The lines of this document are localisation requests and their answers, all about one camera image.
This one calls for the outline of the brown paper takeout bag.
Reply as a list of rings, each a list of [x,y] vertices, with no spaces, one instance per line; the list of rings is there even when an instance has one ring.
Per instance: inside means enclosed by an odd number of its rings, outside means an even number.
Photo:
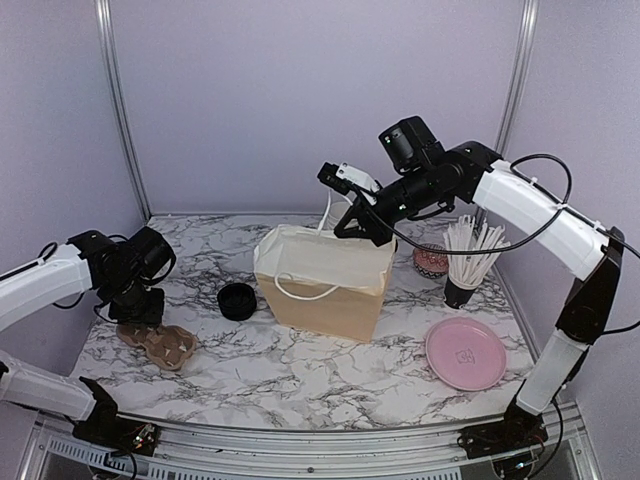
[[[253,271],[282,326],[369,343],[391,280],[397,242],[339,239],[315,227],[279,224],[256,245]]]

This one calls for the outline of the brown cardboard cup carrier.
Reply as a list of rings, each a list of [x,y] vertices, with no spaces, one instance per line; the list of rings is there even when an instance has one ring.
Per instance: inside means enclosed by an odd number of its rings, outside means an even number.
[[[128,346],[143,349],[153,364],[166,371],[179,371],[198,343],[194,334],[177,325],[119,325],[116,334]]]

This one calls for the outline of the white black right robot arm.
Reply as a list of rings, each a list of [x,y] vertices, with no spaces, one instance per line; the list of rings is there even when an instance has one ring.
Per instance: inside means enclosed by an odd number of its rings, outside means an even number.
[[[332,190],[356,196],[334,229],[337,237],[382,246],[400,234],[398,222],[433,217],[461,200],[518,228],[525,235],[518,247],[537,241],[573,275],[555,329],[503,418],[462,429],[458,444],[475,459],[547,440],[545,409],[605,333],[623,254],[629,249],[623,233],[605,230],[573,212],[567,197],[555,198],[518,172],[514,163],[477,141],[445,149],[418,116],[389,127],[379,141],[400,176],[395,182],[382,186],[347,164],[326,163],[318,174]]]

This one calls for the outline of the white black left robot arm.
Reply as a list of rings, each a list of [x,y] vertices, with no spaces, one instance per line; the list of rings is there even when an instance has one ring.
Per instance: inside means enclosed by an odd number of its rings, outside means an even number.
[[[34,260],[1,276],[1,326],[74,295],[97,294],[115,324],[156,327],[164,313],[159,288],[176,264],[170,244],[143,227],[124,240],[89,230],[50,243]],[[1,399],[72,420],[79,439],[134,450],[149,443],[153,426],[120,417],[115,400],[95,380],[73,379],[1,354]]]

